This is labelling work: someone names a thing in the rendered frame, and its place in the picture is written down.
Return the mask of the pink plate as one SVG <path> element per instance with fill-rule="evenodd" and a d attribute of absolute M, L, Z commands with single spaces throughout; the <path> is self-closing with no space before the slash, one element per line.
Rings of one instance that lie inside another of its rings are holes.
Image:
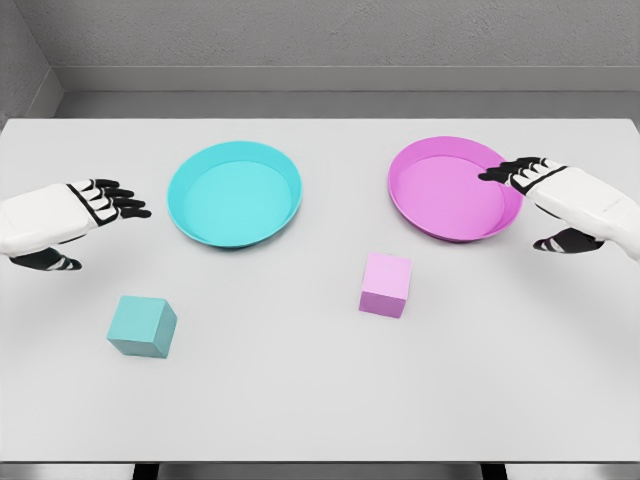
<path fill-rule="evenodd" d="M 479 175 L 504 158 L 471 139 L 436 136 L 403 148 L 387 175 L 400 214 L 426 234 L 451 242 L 496 235 L 517 218 L 524 197 Z"/>

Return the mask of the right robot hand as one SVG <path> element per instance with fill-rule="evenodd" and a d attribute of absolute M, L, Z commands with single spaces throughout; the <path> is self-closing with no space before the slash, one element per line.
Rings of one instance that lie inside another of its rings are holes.
<path fill-rule="evenodd" d="M 478 175 L 515 189 L 568 227 L 533 244 L 539 251 L 578 254 L 610 241 L 640 264 L 640 204 L 584 170 L 548 158 L 522 157 Z"/>

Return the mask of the cyan plate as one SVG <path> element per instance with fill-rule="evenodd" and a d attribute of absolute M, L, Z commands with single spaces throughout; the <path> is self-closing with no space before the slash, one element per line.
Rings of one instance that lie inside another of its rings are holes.
<path fill-rule="evenodd" d="M 176 170 L 167 190 L 175 226 L 205 245 L 237 249 L 284 229 L 303 193 L 301 174 L 280 150 L 231 141 L 201 150 Z"/>

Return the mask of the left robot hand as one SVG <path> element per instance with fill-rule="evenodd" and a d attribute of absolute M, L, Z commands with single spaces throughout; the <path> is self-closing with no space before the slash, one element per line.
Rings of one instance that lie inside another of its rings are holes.
<path fill-rule="evenodd" d="M 80 261 L 56 247 L 117 220 L 147 219 L 135 193 L 110 179 L 55 183 L 0 201 L 0 255 L 37 271 L 77 271 Z"/>

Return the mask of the pink block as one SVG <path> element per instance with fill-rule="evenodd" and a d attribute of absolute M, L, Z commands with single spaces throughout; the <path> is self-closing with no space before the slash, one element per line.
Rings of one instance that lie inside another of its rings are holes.
<path fill-rule="evenodd" d="M 364 270 L 359 310 L 381 316 L 400 318 L 410 288 L 411 260 L 370 252 Z"/>

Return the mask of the cyan block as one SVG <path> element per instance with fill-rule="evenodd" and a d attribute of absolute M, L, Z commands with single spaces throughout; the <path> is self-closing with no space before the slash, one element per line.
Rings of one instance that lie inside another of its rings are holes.
<path fill-rule="evenodd" d="M 123 295 L 106 338 L 123 355 L 167 358 L 176 325 L 166 299 Z"/>

